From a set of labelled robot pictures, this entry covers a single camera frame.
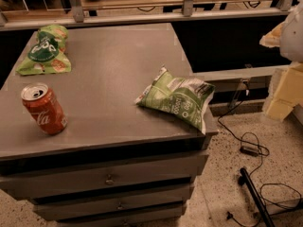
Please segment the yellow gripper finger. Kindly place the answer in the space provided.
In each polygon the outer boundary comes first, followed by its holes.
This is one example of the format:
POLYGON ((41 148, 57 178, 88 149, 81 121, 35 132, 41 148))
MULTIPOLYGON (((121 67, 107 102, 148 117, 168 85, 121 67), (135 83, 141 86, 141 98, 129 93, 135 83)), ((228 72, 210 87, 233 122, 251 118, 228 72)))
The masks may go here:
POLYGON ((262 107, 264 114, 283 121, 295 106, 303 103, 303 63, 277 69, 271 77, 268 93, 262 107))
POLYGON ((265 47, 273 48, 280 47, 280 36, 283 23, 275 26, 270 32, 263 35, 259 41, 259 44, 265 47))

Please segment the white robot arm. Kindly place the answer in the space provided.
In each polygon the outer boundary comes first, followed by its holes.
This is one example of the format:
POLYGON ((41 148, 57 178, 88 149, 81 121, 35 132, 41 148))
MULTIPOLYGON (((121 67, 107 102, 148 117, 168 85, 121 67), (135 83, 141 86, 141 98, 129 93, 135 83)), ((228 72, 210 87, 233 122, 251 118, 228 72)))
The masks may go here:
POLYGON ((280 55, 291 62, 286 69, 278 69, 272 75, 269 95, 262 108, 271 119, 283 121, 303 102, 303 1, 284 22, 263 35, 259 44, 278 47, 280 55))

